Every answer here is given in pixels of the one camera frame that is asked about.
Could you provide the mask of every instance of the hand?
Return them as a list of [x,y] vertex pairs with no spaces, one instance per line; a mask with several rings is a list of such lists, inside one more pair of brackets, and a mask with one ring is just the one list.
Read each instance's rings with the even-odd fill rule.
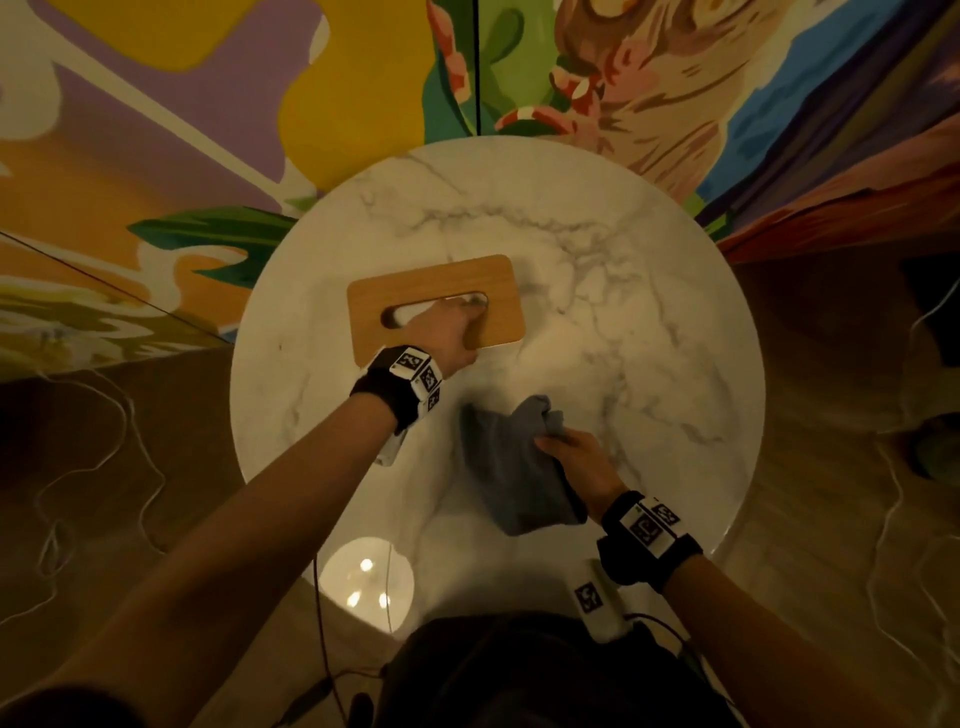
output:
[[403,327],[403,343],[423,349],[449,379],[477,360],[476,350],[464,347],[464,334],[487,307],[464,299],[440,299]]
[[600,443],[589,432],[564,428],[564,437],[538,437],[537,447],[564,466],[566,480],[587,507],[596,522],[603,520],[607,509],[621,493],[629,489]]

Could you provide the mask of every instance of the round marble table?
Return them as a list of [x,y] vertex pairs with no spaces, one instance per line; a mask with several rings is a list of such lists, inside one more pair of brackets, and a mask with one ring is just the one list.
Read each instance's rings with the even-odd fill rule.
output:
[[[349,391],[352,280],[493,254],[514,264],[526,337],[482,350],[444,384],[441,403],[392,467],[371,468],[320,552],[326,594],[401,637],[439,614],[570,613],[564,571],[596,555],[592,523],[518,538],[497,529],[465,480],[461,403],[509,413],[548,395],[570,426],[607,445],[628,485],[677,510],[707,553],[743,502],[759,450],[756,330],[712,241],[653,185],[603,158],[485,136],[374,165],[277,248],[233,356],[244,476]],[[639,606],[648,594],[640,589]]]

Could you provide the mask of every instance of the wooden floor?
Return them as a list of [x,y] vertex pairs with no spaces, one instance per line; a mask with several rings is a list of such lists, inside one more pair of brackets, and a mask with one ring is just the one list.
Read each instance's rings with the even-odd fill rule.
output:
[[[900,391],[912,416],[960,410],[960,375],[939,367],[897,269],[907,255],[956,249],[925,240],[850,249],[738,268],[756,317],[766,366],[767,425],[747,503],[717,556],[751,595],[882,693],[912,723],[960,725],[960,686],[944,668],[944,624],[915,567],[931,539],[960,533],[960,491],[904,467],[897,436]],[[167,478],[147,514],[150,534],[174,544],[242,478],[229,432],[230,350],[124,365],[105,373],[136,404],[143,439]],[[73,381],[108,390],[90,373]],[[33,569],[46,529],[33,508],[45,483],[89,467],[116,442],[117,409],[80,387],[42,380],[0,387],[0,619],[49,595]],[[884,515],[897,498],[881,450],[904,490],[877,555],[880,623],[922,661],[876,628],[865,584]],[[59,595],[0,626],[0,699],[54,668],[96,632],[158,556],[136,529],[158,484],[133,437],[97,473],[78,473],[43,498],[68,524],[76,554],[57,579]],[[960,624],[960,542],[944,541],[921,574]],[[396,646],[332,605],[324,611],[334,669],[374,667]],[[960,649],[955,636],[954,649]],[[202,726],[265,728],[323,675],[309,586],[289,593],[240,667],[198,718]],[[345,677],[345,695],[375,681]],[[337,726],[332,700],[303,726]]]

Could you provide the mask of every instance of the wooden board with handle cutout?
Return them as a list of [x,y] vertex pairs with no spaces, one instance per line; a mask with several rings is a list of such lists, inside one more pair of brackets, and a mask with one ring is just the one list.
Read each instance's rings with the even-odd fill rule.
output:
[[470,293],[487,297],[487,312],[470,324],[468,349],[519,341],[526,333],[514,264],[505,255],[488,255],[455,263],[355,280],[347,286],[353,360],[367,366],[380,347],[403,341],[400,328],[390,328],[394,311],[411,303],[448,299]]

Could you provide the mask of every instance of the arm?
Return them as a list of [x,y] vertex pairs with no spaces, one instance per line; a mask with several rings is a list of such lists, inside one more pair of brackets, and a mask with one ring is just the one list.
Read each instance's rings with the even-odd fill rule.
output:
[[[479,306],[441,301],[405,328],[444,377]],[[340,518],[396,428],[370,394],[348,398],[210,515],[136,587],[104,631],[42,687],[81,684],[133,706],[152,728],[187,725],[246,652]]]
[[[589,433],[569,429],[564,439],[537,445],[560,461],[596,522],[627,492]],[[662,593],[754,728],[902,728],[892,711],[704,556],[683,561]]]

